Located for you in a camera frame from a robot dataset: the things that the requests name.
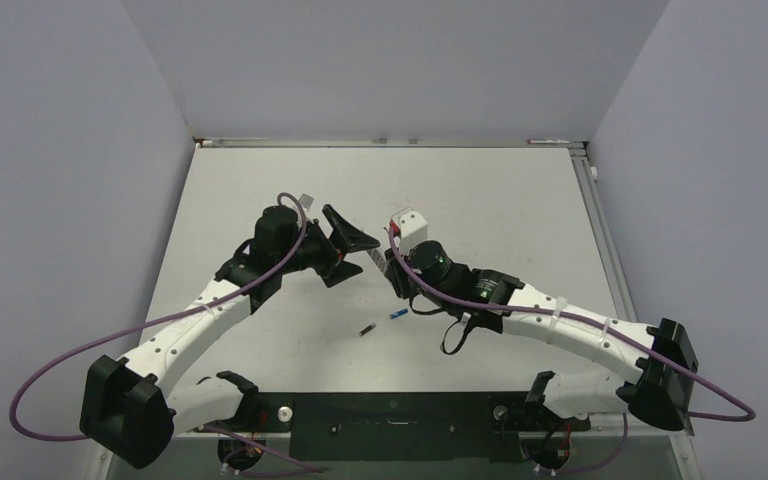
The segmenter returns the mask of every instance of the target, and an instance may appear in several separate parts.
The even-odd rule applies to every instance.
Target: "blue marker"
[[[403,308],[403,309],[399,310],[398,312],[391,313],[390,314],[390,319],[392,320],[394,318],[399,318],[399,317],[401,317],[402,315],[404,315],[406,313],[408,313],[408,309],[407,308]]]

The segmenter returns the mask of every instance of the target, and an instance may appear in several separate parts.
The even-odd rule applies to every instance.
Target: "white table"
[[[281,191],[313,196],[317,215],[332,204],[382,245],[390,216],[411,206],[454,261],[617,315],[566,149],[202,148],[149,318],[189,304],[253,235],[255,221]],[[312,271],[285,276],[281,291],[214,344],[179,385],[232,370],[273,392],[512,391],[527,390],[543,370],[600,368],[537,341],[485,330],[445,356],[438,345],[452,319],[390,320],[405,302],[365,254],[349,260],[364,273],[332,289]],[[429,306],[421,302],[417,308]],[[359,337],[372,322],[378,327]],[[143,340],[154,331],[146,330]],[[459,334],[453,329],[450,341]]]

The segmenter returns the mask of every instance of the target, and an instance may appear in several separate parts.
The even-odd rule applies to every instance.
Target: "gray wall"
[[[768,1],[672,0],[590,152],[641,320],[685,323],[701,372],[758,410],[694,423],[703,471],[768,478]]]
[[[82,478],[89,442],[26,439],[7,407],[47,360],[144,319],[191,149],[118,0],[0,1],[0,478]],[[77,433],[87,365],[123,347],[55,369],[20,418]]]
[[[125,0],[205,137],[589,139],[667,0]]]

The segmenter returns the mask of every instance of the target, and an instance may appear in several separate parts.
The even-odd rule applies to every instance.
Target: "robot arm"
[[[281,288],[283,275],[311,268],[330,288],[362,272],[344,261],[345,255],[380,244],[330,205],[322,212],[332,226],[330,237],[317,220],[307,222],[293,250],[302,234],[302,216],[281,205],[267,208],[255,224],[254,237],[222,265],[185,311],[189,315],[170,322],[118,360],[106,355],[96,360],[87,373],[81,432],[143,468],[173,436],[233,417],[244,408],[243,399],[257,393],[257,387],[233,372],[219,372],[198,385],[175,386],[219,337]],[[280,270],[265,278],[276,267]]]
[[[604,369],[575,375],[542,372],[529,390],[530,402],[542,405],[560,419],[628,411],[657,428],[681,430],[684,427],[692,381],[606,334],[610,327],[695,372],[696,356],[680,324],[667,319],[662,320],[659,327],[625,322],[569,305],[562,297],[546,295],[513,276],[494,270],[470,269],[452,261],[439,242],[428,240],[428,224],[413,210],[396,214],[390,228],[400,239],[398,250],[406,263],[438,292],[466,300],[460,303],[533,310],[471,308],[447,301],[420,288],[392,250],[387,250],[386,266],[381,269],[400,298],[423,295],[464,325],[458,346],[452,352],[444,350],[445,353],[457,353],[475,328],[540,340],[591,360]],[[601,328],[566,319],[561,316],[562,312],[593,319]]]

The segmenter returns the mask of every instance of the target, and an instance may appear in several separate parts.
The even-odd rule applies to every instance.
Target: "small battery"
[[[399,317],[401,317],[402,315],[404,315],[406,313],[408,313],[408,309],[407,308],[403,308],[403,309],[399,310],[398,312],[391,313],[390,314],[390,319],[392,320],[394,318],[399,318]]]
[[[370,323],[366,328],[364,328],[363,330],[360,331],[360,333],[358,333],[358,336],[362,337],[362,336],[366,335],[367,333],[371,332],[374,328],[375,328],[375,324],[374,323]]]

